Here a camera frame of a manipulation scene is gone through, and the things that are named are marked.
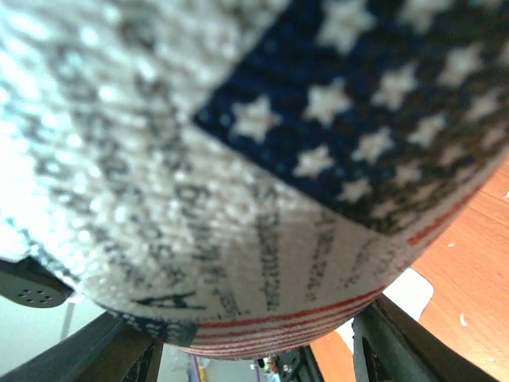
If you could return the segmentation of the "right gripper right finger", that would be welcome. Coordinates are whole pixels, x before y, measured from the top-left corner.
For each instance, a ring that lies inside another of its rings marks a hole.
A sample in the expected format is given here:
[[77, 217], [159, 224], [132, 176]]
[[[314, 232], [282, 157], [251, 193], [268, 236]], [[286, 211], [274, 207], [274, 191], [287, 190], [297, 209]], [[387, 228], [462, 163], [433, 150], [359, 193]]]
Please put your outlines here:
[[353, 320], [356, 380], [494, 381], [495, 377], [462, 357], [380, 295]]

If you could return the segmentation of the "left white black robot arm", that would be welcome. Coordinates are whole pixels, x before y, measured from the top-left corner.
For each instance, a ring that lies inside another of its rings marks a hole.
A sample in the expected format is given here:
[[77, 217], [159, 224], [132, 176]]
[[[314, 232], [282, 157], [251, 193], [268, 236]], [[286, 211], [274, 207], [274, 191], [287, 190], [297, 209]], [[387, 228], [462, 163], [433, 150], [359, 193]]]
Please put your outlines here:
[[36, 260], [1, 260], [1, 296], [21, 306], [49, 309], [64, 304], [74, 290]]

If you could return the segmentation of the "flag newsprint glasses case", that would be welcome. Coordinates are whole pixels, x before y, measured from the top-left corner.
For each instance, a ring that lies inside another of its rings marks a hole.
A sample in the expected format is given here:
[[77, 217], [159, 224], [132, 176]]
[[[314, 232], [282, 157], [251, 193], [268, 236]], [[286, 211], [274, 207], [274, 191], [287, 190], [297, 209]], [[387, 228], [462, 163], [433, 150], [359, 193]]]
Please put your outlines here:
[[505, 1], [4, 1], [1, 255], [196, 355], [307, 345], [508, 151]]

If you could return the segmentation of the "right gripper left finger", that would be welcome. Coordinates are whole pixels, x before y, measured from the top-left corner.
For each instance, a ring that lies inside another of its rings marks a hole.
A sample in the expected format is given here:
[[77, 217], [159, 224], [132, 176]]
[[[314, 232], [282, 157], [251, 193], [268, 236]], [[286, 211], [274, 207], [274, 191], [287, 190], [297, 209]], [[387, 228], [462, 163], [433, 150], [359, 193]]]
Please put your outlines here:
[[1, 376], [4, 382], [156, 381], [163, 343], [105, 313]]

